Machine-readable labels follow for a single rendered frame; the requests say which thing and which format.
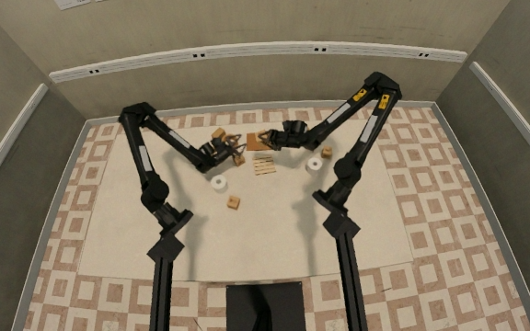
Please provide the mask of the small wooden pallet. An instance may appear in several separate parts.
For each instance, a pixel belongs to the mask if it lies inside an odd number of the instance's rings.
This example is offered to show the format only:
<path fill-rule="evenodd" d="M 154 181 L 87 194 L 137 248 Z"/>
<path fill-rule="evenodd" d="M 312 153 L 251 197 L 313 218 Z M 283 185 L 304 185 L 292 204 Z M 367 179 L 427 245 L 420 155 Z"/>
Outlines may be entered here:
<path fill-rule="evenodd" d="M 276 172 L 272 154 L 252 157 L 255 176 Z M 263 170 L 264 169 L 264 170 Z"/>

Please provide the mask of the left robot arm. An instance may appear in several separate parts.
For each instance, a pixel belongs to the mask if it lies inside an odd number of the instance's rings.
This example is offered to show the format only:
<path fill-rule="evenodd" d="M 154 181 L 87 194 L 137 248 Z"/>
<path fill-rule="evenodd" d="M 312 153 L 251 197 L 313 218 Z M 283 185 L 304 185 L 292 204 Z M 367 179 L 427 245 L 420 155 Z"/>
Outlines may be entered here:
<path fill-rule="evenodd" d="M 137 103 L 122 108 L 116 121 L 123 129 L 139 176 L 140 189 L 142 191 L 140 200 L 151 214 L 155 212 L 154 216 L 158 220 L 158 224 L 163 228 L 159 232 L 162 236 L 176 226 L 189 211 L 185 209 L 181 213 L 178 213 L 175 207 L 173 208 L 166 202 L 166 198 L 169 195 L 169 186 L 155 172 L 139 128 L 146 128 L 153 132 L 165 143 L 187 158 L 195 166 L 194 168 L 203 174 L 221 163 L 221 159 L 216 154 L 225 147 L 220 143 L 220 137 L 213 137 L 209 143 L 205 142 L 197 149 L 194 148 L 153 114 L 155 111 L 155 109 L 145 102 Z M 144 120 L 146 116 L 147 118 Z M 216 151 L 214 154 L 213 149 Z M 147 183 L 149 183 L 149 188 Z"/>

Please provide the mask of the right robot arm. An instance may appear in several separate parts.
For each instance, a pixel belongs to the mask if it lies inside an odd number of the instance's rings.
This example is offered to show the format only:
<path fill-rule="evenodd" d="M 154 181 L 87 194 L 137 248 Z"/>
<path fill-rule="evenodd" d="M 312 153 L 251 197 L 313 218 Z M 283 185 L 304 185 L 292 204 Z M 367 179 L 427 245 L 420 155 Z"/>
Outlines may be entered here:
<path fill-rule="evenodd" d="M 356 94 L 312 129 L 308 130 L 308 124 L 303 120 L 286 120 L 282 123 L 284 131 L 278 131 L 277 134 L 277 137 L 282 138 L 290 135 L 286 140 L 290 148 L 303 146 L 308 150 L 315 150 L 342 123 L 373 99 L 380 98 L 355 145 L 335 163 L 333 170 L 338 180 L 326 193 L 320 189 L 317 191 L 327 203 L 345 213 L 349 210 L 344 204 L 352 193 L 351 189 L 362 177 L 361 169 L 366 157 L 393 107 L 403 97 L 399 84 L 385 74 L 374 72 L 364 82 L 365 84 Z"/>

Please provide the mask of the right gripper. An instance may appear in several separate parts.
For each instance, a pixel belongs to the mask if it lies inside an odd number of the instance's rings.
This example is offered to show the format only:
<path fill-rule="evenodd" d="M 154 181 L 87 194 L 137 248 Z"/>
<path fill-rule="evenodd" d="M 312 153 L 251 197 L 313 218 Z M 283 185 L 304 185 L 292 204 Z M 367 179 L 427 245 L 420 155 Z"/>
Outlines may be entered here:
<path fill-rule="evenodd" d="M 269 136 L 267 138 L 262 137 L 262 135 L 265 135 L 265 134 L 269 134 Z M 267 144 L 267 146 L 269 146 L 274 151 L 277 151 L 277 149 L 278 151 L 281 151 L 282 147 L 289 147 L 286 140 L 288 140 L 288 137 L 290 135 L 288 135 L 287 138 L 282 138 L 282 137 L 277 137 L 277 134 L 278 134 L 277 129 L 275 130 L 270 129 L 268 131 L 265 131 L 259 134 L 258 137 L 268 143 L 271 142 L 271 144 Z"/>

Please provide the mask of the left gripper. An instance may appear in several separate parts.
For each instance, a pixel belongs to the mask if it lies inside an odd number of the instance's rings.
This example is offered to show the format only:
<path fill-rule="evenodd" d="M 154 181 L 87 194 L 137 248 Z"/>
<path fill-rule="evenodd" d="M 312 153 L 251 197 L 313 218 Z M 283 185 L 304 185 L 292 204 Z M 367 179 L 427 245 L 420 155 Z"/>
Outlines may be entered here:
<path fill-rule="evenodd" d="M 237 136 L 237 137 L 236 137 Z M 221 141 L 221 143 L 223 144 L 223 146 L 225 147 L 222 151 L 220 151 L 218 154 L 218 157 L 224 161 L 229 155 L 231 155 L 233 157 L 233 159 L 235 158 L 235 156 L 233 155 L 233 153 L 235 155 L 237 155 L 238 157 L 240 157 L 243 149 L 245 148 L 246 144 L 245 143 L 241 143 L 239 145 L 236 145 L 234 146 L 234 144 L 236 143 L 236 141 L 240 138 L 241 134 L 238 133 L 238 134 L 234 134 L 234 135 L 226 135 L 224 136 L 225 137 L 225 141 L 230 145 L 228 144 L 225 144 L 224 141 Z M 232 142 L 229 140 L 229 138 L 233 138 L 233 137 L 236 137 Z M 234 146 L 234 147 L 233 147 Z M 236 149 L 240 146 L 243 146 L 241 148 L 241 150 L 238 152 Z M 228 152 L 227 152 L 228 151 Z"/>

